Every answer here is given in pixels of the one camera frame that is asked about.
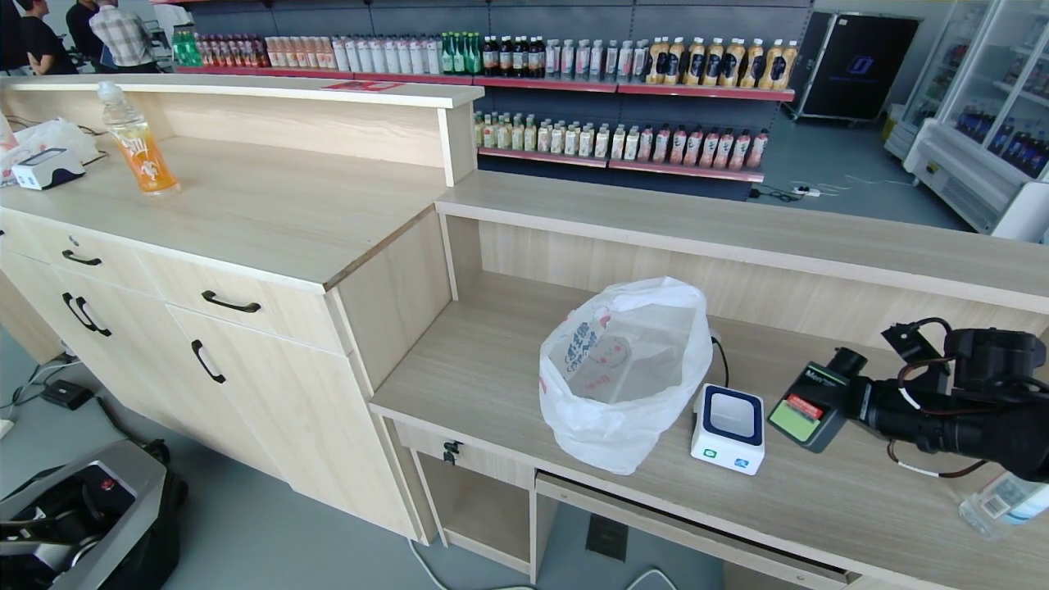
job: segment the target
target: refrigerator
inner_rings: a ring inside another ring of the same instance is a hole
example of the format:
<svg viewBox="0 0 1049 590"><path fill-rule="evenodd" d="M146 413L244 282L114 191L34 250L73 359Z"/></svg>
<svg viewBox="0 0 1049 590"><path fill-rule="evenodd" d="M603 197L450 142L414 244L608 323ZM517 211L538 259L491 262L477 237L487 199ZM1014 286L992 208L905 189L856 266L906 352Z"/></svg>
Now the refrigerator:
<svg viewBox="0 0 1049 590"><path fill-rule="evenodd" d="M983 26L991 3L990 0L951 2L940 37L904 106L903 117L896 122L885 142L885 149L896 157L906 157L922 122L936 117L947 89L969 55L969 46Z"/></svg>
<svg viewBox="0 0 1049 590"><path fill-rule="evenodd" d="M976 231L1037 241L1049 227L1049 1L988 7L903 168Z"/></svg>

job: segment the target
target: red label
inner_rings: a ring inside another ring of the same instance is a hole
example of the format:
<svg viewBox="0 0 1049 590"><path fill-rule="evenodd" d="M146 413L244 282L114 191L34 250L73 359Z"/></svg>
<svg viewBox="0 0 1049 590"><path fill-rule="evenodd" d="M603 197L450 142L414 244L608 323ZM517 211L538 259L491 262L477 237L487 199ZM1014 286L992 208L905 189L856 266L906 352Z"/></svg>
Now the red label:
<svg viewBox="0 0 1049 590"><path fill-rule="evenodd" d="M822 409L819 409L794 394L787 396L787 403L789 403L794 409L797 409L813 420L819 420L819 417L823 415Z"/></svg>

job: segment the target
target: plastic bag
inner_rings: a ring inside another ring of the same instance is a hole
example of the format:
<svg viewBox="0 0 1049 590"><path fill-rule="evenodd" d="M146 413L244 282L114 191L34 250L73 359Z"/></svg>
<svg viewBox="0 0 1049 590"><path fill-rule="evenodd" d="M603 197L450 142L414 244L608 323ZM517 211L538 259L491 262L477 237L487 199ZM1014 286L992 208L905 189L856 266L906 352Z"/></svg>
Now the plastic bag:
<svg viewBox="0 0 1049 590"><path fill-rule="evenodd" d="M663 277L613 285L565 318L539 349L539 405L576 459L637 469L710 367L707 300Z"/></svg>

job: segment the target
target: water bottle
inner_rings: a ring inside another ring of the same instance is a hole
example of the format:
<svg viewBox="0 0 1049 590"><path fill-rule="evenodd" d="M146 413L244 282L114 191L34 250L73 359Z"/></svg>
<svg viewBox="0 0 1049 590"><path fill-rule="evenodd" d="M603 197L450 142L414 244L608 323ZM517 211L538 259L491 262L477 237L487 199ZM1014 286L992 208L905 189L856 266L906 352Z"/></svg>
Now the water bottle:
<svg viewBox="0 0 1049 590"><path fill-rule="evenodd" d="M1022 480L1004 471L966 498L958 507L958 513L987 539L1003 539L1046 508L1049 508L1049 485Z"/></svg>

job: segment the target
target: person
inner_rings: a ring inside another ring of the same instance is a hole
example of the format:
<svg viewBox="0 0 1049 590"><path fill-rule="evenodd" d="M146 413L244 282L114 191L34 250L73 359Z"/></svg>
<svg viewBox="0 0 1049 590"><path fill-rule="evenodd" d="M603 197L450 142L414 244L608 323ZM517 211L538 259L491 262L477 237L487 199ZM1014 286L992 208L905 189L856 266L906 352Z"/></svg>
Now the person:
<svg viewBox="0 0 1049 590"><path fill-rule="evenodd" d="M19 24L22 27L22 41L25 43L29 66L38 76L51 73L79 73L77 66L69 59L69 54L62 46L51 27L43 21L50 10L47 0L18 0L25 10L25 16Z"/></svg>
<svg viewBox="0 0 1049 590"><path fill-rule="evenodd" d="M153 45L142 18L119 9L116 0L95 0L99 14L89 21L91 30L113 55L116 71L156 73L160 68L153 57Z"/></svg>
<svg viewBox="0 0 1049 590"><path fill-rule="evenodd" d="M98 12L99 6L94 0L77 0L66 12L66 26L69 28L69 36L72 37L72 44L77 50L91 62L95 71L105 71L101 63L104 45L88 24Z"/></svg>

